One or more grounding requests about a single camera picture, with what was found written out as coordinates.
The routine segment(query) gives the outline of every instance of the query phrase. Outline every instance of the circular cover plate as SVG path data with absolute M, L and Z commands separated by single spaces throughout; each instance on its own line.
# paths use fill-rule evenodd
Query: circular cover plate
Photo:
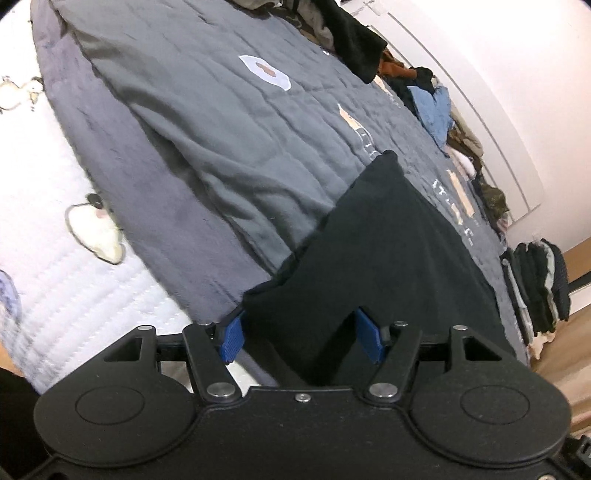
M 558 389 L 505 361 L 453 368 L 416 393 L 410 413 L 436 449 L 481 466 L 535 462 L 554 452 L 570 424 Z
M 35 426 L 56 453 L 79 465 L 133 465 L 161 455 L 188 430 L 195 406 L 184 386 L 157 372 L 118 371 L 119 378 L 92 375 L 87 385 L 66 377 L 37 401 Z

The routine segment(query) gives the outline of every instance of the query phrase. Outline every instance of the white patch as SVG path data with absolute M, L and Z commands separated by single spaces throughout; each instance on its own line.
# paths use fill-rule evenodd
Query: white patch
M 98 258 L 113 265 L 123 261 L 121 232 L 107 210 L 89 203 L 74 205 L 66 211 L 66 222 L 76 240 Z
M 282 71 L 269 65 L 265 60 L 250 55 L 240 55 L 239 58 L 244 62 L 246 68 L 267 83 L 277 85 L 285 91 L 291 88 L 290 78 Z

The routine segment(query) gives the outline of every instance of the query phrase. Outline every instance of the white closet door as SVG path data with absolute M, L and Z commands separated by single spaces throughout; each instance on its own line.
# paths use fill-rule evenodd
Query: white closet door
M 485 176 L 505 192 L 512 219 L 537 207 L 544 188 L 519 134 L 489 86 L 447 35 L 408 0 L 351 0 L 343 8 L 387 40 L 400 60 L 428 67 L 447 86 L 482 142 Z

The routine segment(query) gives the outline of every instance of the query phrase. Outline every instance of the cartoon print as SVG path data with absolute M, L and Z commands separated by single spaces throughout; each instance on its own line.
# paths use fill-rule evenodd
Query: cartoon print
M 267 83 L 277 85 L 285 91 L 291 88 L 290 78 L 280 70 L 269 65 L 265 60 L 251 55 L 240 55 L 239 57 L 244 65 L 257 77 L 265 80 Z
M 66 210 L 68 229 L 83 247 L 101 260 L 117 265 L 125 256 L 121 231 L 96 193 L 89 194 L 87 199 L 89 203 L 73 205 Z
M 13 110 L 28 100 L 31 102 L 31 110 L 33 110 L 42 91 L 43 83 L 39 77 L 33 77 L 20 87 L 10 77 L 2 77 L 0 83 L 0 113 Z

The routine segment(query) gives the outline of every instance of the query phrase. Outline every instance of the white wall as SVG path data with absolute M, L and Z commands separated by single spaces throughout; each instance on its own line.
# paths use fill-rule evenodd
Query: white wall
M 509 243 L 591 236 L 591 9 L 582 0 L 412 0 L 489 83 L 545 188 Z

